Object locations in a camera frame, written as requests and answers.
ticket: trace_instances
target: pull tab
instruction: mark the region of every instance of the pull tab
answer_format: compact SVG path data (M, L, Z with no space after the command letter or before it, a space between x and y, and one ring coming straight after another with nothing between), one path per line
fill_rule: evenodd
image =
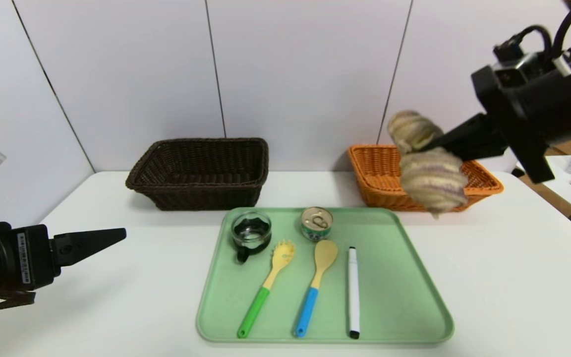
M329 224L327 224L326 220L320 216L314 216L312 218L312 223L316 224L321 228L328 228Z

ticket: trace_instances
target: blue handle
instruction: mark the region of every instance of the blue handle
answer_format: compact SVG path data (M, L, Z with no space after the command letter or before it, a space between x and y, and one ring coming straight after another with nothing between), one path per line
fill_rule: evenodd
M308 332L312 310L314 310L314 303L317 301L318 295L319 289L310 288L308 290L308 296L305 298L305 304L301 310L301 316L299 316L299 323L296 324L296 330L294 331L297 337L304 337Z

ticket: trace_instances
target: glass cup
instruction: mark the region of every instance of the glass cup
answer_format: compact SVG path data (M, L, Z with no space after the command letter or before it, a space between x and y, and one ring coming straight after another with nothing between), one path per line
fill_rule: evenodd
M250 255L260 253L270 244L272 222L264 213L246 211L233 219L230 231L237 260L244 264Z

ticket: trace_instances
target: brown wicker basket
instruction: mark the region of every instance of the brown wicker basket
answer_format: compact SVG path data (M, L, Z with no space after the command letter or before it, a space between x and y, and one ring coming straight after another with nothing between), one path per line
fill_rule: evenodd
M348 153L360 195L367 206L426 212L400 186L400 153L395 145L354 145ZM466 210L491 194L504 190L503 185L476 161L464 163L462 172L468 176L468 185L464 188L468 202L454 208L454 212Z
M252 207L268 177L268 144L261 138L158 141L125 183L161 210Z

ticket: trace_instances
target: green handle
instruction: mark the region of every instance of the green handle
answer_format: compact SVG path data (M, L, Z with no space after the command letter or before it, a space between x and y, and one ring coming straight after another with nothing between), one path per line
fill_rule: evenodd
M263 306L263 302L265 302L266 298L268 297L268 294L270 294L270 290L264 287L261 287L261 289L259 289L257 296L255 296L254 300L252 301L252 305L250 305L250 309L248 309L248 312L246 313L246 317L244 318L242 325L239 327L239 330L237 331L238 338L245 339L246 337L248 337L250 329L252 328L252 324L254 323L254 320L257 318L257 315L259 314L259 311Z

